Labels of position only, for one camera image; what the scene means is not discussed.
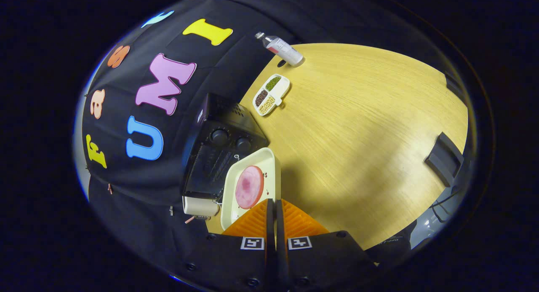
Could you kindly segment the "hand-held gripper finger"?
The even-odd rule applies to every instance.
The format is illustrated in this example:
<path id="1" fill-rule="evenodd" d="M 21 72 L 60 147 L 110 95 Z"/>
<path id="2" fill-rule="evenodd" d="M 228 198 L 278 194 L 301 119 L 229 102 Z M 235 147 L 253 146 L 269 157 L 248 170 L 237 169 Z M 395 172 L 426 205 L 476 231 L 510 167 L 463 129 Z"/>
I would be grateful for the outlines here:
<path id="1" fill-rule="evenodd" d="M 196 290 L 274 290 L 277 251 L 273 200 L 262 202 L 259 235 L 208 233 L 170 276 Z"/>
<path id="2" fill-rule="evenodd" d="M 276 290 L 360 290 L 379 268 L 345 230 L 329 232 L 298 207 L 276 204 Z"/>

